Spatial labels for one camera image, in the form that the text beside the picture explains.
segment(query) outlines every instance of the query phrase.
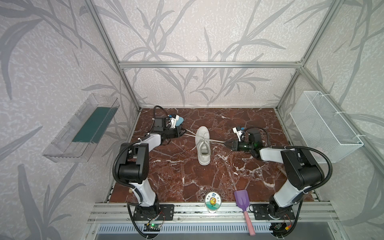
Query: pink handle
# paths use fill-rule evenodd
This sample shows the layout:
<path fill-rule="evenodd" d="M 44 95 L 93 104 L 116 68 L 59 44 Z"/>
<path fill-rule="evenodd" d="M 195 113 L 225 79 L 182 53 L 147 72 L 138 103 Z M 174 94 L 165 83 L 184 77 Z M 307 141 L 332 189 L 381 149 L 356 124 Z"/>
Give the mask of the pink handle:
<path fill-rule="evenodd" d="M 249 218 L 247 211 L 244 211 L 244 217 L 245 217 L 245 221 L 247 222 L 247 225 L 248 225 L 249 235 L 255 236 L 256 233 L 255 233 L 255 230 L 253 229 L 253 225 L 251 223 L 251 219 Z"/>

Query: transparent plastic shelf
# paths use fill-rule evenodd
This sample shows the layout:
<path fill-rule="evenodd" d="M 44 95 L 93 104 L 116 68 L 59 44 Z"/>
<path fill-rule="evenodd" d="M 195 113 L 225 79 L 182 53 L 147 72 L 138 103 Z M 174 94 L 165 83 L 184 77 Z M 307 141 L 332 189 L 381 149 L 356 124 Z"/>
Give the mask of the transparent plastic shelf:
<path fill-rule="evenodd" d="M 43 156 L 54 162 L 87 162 L 119 106 L 116 97 L 91 94 Z"/>

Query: black mount bracket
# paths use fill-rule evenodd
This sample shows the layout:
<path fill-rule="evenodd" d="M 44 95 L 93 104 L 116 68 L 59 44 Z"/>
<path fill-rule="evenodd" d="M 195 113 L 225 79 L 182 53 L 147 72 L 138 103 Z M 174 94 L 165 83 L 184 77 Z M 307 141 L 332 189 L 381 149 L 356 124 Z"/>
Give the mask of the black mount bracket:
<path fill-rule="evenodd" d="M 160 204 L 158 205 L 158 213 L 159 212 L 163 212 L 163 214 L 160 214 L 158 216 L 158 218 L 154 219 L 155 220 L 161 220 L 161 221 L 172 221 L 173 220 L 173 215 L 174 215 L 174 209 L 175 209 L 175 205 L 174 204 Z M 148 213 L 146 213 L 144 210 L 143 210 L 143 207 L 140 207 L 140 206 L 136 206 L 135 207 L 135 212 L 133 214 L 133 220 L 135 221 L 148 221 L 150 220 L 148 217 L 151 217 L 150 215 L 148 215 Z"/>
<path fill-rule="evenodd" d="M 156 133 L 161 136 L 161 144 L 166 139 L 181 137 L 185 130 L 181 128 L 181 125 L 170 128 L 169 118 L 155 118 L 153 128 L 149 133 Z"/>
<path fill-rule="evenodd" d="M 284 213 L 280 217 L 275 216 L 272 218 L 268 213 L 268 205 L 269 204 L 251 204 L 249 209 L 253 212 L 255 216 L 255 220 L 284 220 L 285 214 L 288 215 L 289 219 L 294 220 L 295 214 L 293 213 L 292 206 L 287 207 Z"/>

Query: purple spatula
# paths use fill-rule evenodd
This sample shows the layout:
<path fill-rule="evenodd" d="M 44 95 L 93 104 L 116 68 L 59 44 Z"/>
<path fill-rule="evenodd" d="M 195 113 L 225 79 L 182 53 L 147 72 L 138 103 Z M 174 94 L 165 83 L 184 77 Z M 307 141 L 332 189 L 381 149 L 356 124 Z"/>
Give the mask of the purple spatula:
<path fill-rule="evenodd" d="M 247 222 L 248 231 L 251 236 L 256 235 L 251 219 L 248 216 L 247 207 L 249 206 L 248 192 L 244 190 L 235 191 L 236 205 L 243 210 L 245 221 Z"/>

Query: robotic arm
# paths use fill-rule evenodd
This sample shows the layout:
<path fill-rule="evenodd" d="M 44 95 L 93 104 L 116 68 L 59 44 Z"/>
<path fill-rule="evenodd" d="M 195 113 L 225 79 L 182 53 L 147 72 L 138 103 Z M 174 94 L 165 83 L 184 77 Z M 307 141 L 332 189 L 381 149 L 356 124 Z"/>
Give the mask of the robotic arm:
<path fill-rule="evenodd" d="M 138 200 L 135 213 L 153 218 L 160 212 L 160 204 L 149 181 L 149 152 L 166 139 L 181 137 L 183 118 L 176 114 L 154 118 L 150 132 L 135 143 L 123 143 L 115 160 L 113 175 L 116 182 L 131 187 Z"/>
<path fill-rule="evenodd" d="M 234 127 L 233 132 L 237 135 L 237 139 L 227 141 L 225 145 L 233 151 L 248 152 L 254 158 L 260 158 L 262 161 L 284 164 L 288 178 L 284 185 L 270 197 L 270 202 L 266 207 L 257 206 L 260 207 L 258 211 L 253 210 L 254 213 L 261 213 L 258 215 L 262 217 L 267 216 L 262 219 L 268 219 L 268 217 L 281 219 L 284 215 L 291 213 L 292 205 L 302 201 L 309 191 L 324 185 L 329 180 L 332 175 L 332 165 L 327 156 L 310 147 L 263 147 L 261 134 L 256 128 L 259 127 L 248 129 Z M 326 177 L 310 151 L 320 154 L 327 161 L 329 171 Z"/>

